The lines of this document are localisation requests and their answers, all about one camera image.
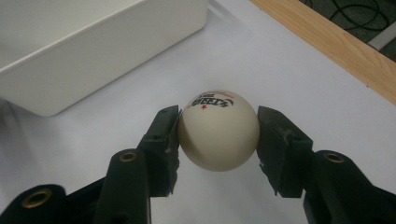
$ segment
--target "white table surface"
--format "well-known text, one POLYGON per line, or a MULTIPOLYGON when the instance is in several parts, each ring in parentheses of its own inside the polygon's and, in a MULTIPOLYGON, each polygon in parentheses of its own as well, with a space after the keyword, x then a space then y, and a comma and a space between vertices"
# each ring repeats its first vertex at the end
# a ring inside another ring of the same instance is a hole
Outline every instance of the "white table surface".
MULTIPOLYGON (((0 102, 0 211, 36 185, 71 193, 103 177, 160 109, 214 89, 281 111, 315 151, 347 155, 396 192, 396 106, 248 0, 210 0, 203 30, 54 117, 0 102)), ((175 193, 151 199, 152 223, 306 223, 303 199, 276 197, 256 154, 225 173, 179 154, 175 193)))

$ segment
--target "white surface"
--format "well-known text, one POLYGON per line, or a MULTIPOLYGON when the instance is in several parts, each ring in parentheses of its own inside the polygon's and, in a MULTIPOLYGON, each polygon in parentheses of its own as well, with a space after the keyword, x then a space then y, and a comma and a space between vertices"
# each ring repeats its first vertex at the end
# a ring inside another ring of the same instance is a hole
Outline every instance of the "white surface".
POLYGON ((381 50, 384 48, 390 41, 396 38, 396 22, 391 24, 387 29, 381 32, 379 35, 376 35, 370 42, 367 44, 372 46, 375 49, 381 50))
POLYGON ((0 97, 41 116, 201 29, 207 12, 207 0, 0 4, 0 97))
MULTIPOLYGON (((249 1, 210 1, 206 27, 128 75, 40 118, 1 105, 0 210, 22 191, 56 183, 70 193, 136 147, 155 114, 213 89, 284 113, 314 150, 346 154, 396 192, 396 107, 249 1)), ((182 150, 175 194, 152 199, 152 223, 306 223, 302 199, 276 197, 259 160, 227 173, 195 166, 182 150)))

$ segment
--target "ping pong ball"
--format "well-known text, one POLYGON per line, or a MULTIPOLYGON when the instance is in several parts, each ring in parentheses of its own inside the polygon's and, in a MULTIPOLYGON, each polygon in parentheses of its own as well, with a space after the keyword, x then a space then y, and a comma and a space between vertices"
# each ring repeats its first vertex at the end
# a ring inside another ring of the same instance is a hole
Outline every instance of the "ping pong ball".
POLYGON ((182 111, 178 138, 186 156, 209 171, 229 171, 245 163, 260 136, 251 105, 231 91, 207 91, 182 111))

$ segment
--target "brass insert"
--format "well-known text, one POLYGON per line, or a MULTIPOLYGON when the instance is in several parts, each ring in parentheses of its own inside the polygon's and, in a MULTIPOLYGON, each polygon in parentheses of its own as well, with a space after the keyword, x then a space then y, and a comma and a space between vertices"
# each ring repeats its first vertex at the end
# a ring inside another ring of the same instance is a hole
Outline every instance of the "brass insert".
POLYGON ((120 161, 134 161, 137 158, 136 153, 134 152, 125 152, 122 155, 120 155, 120 161))
POLYGON ((326 153, 324 155, 324 158, 326 158, 328 161, 336 162, 336 163, 343 163, 345 160, 341 156, 335 154, 335 153, 326 153))
POLYGON ((50 189, 39 189, 34 193, 27 196, 23 202, 22 207, 24 208, 35 208, 43 203, 46 203, 52 196, 52 191, 50 189))

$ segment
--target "printed logo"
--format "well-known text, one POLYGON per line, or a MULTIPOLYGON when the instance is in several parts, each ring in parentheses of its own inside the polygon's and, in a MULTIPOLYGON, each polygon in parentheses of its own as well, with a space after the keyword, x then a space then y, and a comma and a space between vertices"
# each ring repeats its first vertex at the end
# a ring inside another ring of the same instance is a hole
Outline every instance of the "printed logo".
POLYGON ((207 109, 207 105, 216 105, 220 107, 232 106, 233 101, 230 99, 219 99, 215 97, 215 94, 203 94, 195 99, 190 106, 201 105, 203 110, 207 109))

